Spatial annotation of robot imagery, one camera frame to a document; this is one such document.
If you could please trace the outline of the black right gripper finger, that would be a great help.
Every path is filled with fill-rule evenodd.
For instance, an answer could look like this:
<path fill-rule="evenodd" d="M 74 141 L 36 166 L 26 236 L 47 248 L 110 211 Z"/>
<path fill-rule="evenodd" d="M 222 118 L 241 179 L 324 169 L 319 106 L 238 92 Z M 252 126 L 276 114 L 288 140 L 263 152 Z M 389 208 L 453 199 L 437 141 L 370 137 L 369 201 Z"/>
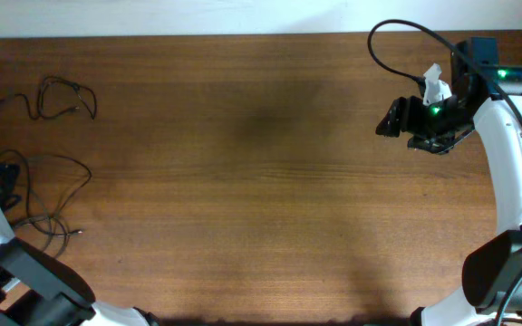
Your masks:
<path fill-rule="evenodd" d="M 474 129 L 464 129 L 460 134 L 457 131 L 450 131 L 433 138 L 412 136 L 407 142 L 407 148 L 425 151 L 433 155 L 446 155 L 474 131 Z"/>
<path fill-rule="evenodd" d="M 398 138 L 408 119 L 408 101 L 404 97 L 394 100 L 385 116 L 375 129 L 375 134 L 388 138 Z"/>

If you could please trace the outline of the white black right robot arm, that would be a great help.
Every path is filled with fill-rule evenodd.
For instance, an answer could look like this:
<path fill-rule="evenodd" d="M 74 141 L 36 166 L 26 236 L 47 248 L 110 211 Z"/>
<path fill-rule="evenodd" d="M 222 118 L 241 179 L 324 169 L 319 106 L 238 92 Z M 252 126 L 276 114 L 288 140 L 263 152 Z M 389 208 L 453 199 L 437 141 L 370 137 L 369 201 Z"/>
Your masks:
<path fill-rule="evenodd" d="M 451 80 L 440 68 L 417 82 L 420 95 L 396 99 L 377 133 L 409 135 L 411 149 L 443 155 L 471 134 L 485 148 L 497 205 L 495 237 L 471 253 L 461 286 L 417 309 L 413 325 L 522 324 L 522 67 L 499 62 L 494 39 L 450 47 Z"/>

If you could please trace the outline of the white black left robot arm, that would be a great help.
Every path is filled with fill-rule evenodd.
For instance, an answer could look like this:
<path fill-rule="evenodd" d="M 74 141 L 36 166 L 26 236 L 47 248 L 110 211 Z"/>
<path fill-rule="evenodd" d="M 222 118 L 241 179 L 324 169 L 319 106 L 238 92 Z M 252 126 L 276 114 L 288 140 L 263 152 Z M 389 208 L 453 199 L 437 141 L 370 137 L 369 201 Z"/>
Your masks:
<path fill-rule="evenodd" d="M 0 326 L 157 324 L 149 312 L 97 301 L 73 269 L 15 236 L 4 210 L 18 175 L 0 163 Z"/>

